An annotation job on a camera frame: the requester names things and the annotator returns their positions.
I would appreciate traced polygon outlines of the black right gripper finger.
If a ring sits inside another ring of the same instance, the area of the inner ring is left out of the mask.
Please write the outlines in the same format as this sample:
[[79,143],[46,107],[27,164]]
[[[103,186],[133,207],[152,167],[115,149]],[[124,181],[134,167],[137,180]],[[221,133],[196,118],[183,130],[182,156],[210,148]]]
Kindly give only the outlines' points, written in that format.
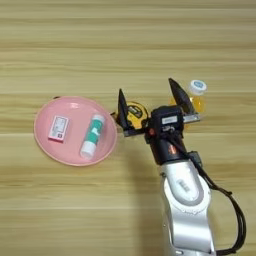
[[169,78],[168,81],[176,104],[182,108],[185,114],[195,114],[196,111],[186,91],[174,79]]
[[130,128],[127,116],[128,116],[128,107],[127,107],[126,99],[123,94],[123,91],[119,90],[117,122],[124,130],[128,130]]

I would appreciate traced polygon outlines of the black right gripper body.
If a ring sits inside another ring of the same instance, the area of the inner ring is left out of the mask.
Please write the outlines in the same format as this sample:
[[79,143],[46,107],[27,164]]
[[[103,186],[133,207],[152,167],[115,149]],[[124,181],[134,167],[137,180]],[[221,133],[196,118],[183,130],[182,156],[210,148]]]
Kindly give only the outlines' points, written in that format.
[[184,125],[199,120],[198,114],[152,113],[150,118],[142,121],[141,128],[136,128],[125,117],[122,120],[122,129],[125,137],[144,134],[158,165],[188,159],[201,164],[198,152],[188,152],[183,143]]

